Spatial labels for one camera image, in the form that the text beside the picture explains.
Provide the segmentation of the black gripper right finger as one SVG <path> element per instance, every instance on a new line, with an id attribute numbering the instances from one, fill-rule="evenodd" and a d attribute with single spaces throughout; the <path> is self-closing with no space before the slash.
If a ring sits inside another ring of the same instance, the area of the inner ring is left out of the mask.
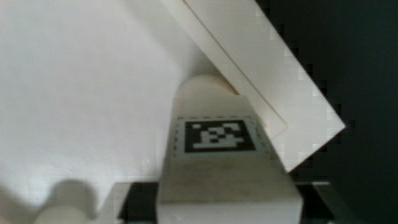
<path id="1" fill-rule="evenodd" d="M 295 183 L 302 199 L 301 224 L 356 224 L 356 215 L 329 182 Z"/>

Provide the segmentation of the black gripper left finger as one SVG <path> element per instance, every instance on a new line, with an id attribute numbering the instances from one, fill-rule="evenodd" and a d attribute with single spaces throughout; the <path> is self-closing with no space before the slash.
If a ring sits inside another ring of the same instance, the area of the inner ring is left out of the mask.
<path id="1" fill-rule="evenodd" d="M 158 224 L 157 182 L 118 183 L 112 187 L 96 224 Z"/>

